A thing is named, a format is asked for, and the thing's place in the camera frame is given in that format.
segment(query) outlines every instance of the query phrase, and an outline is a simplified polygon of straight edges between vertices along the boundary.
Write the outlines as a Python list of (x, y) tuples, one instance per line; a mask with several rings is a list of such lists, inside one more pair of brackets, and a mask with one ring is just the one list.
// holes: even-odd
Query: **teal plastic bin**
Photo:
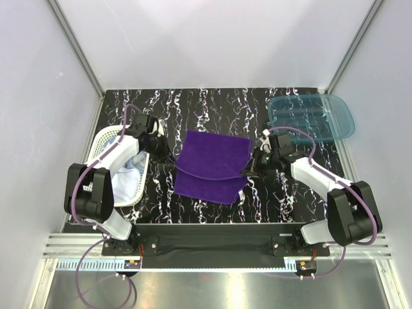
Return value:
[[(353, 117), (345, 102), (335, 95), (287, 95), (268, 103), (272, 127), (294, 127), (317, 142), (347, 138), (355, 131)], [(294, 143), (308, 143), (301, 133), (289, 131)]]

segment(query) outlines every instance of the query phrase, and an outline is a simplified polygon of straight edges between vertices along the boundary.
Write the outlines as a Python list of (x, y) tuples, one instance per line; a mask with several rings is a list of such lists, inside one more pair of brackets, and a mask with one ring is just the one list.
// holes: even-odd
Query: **white wall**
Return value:
[(27, 308), (98, 97), (45, 0), (0, 2), (0, 308)]
[(355, 119), (348, 147), (358, 178), (372, 186), (410, 305), (411, 12), (411, 1), (386, 1), (335, 91)]
[(104, 88), (325, 88), (372, 0), (59, 0)]

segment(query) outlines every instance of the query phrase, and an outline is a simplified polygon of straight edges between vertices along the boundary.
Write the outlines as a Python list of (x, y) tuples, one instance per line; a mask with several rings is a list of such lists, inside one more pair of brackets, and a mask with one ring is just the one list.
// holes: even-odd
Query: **folded cloth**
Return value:
[(232, 204), (247, 178), (240, 171), (247, 165), (252, 141), (248, 138), (188, 131), (177, 160), (174, 193)]
[[(106, 151), (111, 146), (115, 138), (113, 136), (106, 142), (103, 151)], [(115, 203), (127, 203), (135, 197), (141, 175), (144, 173), (146, 158), (147, 153), (140, 151), (113, 175), (111, 186)]]

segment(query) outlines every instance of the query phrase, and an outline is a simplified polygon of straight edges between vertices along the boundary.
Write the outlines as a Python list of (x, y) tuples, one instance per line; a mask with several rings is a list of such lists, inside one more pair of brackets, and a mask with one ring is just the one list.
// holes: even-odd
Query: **light blue cloth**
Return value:
[[(111, 137), (105, 144), (104, 150), (108, 149), (115, 140)], [(137, 155), (130, 158), (111, 179), (113, 196), (115, 203), (128, 202), (132, 200), (139, 187), (140, 177), (144, 173), (147, 154), (140, 151)]]

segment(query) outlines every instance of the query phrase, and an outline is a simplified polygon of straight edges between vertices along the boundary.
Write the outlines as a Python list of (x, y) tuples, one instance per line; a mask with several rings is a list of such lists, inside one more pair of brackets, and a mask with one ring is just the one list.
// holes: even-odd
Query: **laundry basket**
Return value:
[[(104, 129), (100, 130), (96, 134), (95, 139), (93, 140), (93, 144), (91, 145), (91, 149), (90, 149), (89, 156), (88, 156), (88, 161), (100, 155), (103, 152), (103, 149), (105, 145), (107, 144), (108, 140), (111, 137), (118, 135), (118, 132), (122, 130), (122, 127), (123, 126), (121, 125), (109, 126), (109, 127), (105, 127)], [(139, 186), (137, 188), (135, 197), (127, 202), (115, 203), (115, 207), (133, 206), (134, 204), (138, 203), (142, 199), (148, 166), (149, 166), (149, 154), (146, 153), (144, 172), (143, 174), (140, 175)]]

